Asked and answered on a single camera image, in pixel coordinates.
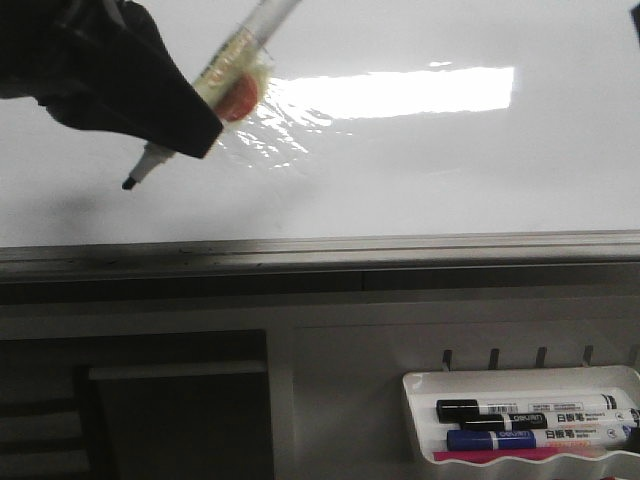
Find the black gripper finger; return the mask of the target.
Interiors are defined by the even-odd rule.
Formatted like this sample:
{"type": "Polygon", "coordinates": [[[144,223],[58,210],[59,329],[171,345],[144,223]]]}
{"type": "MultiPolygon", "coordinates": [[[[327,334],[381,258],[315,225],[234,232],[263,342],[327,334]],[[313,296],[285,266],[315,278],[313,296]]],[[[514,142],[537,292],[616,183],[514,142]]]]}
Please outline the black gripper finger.
{"type": "Polygon", "coordinates": [[[223,130],[134,1],[4,1],[1,96],[202,158],[223,130]]]}

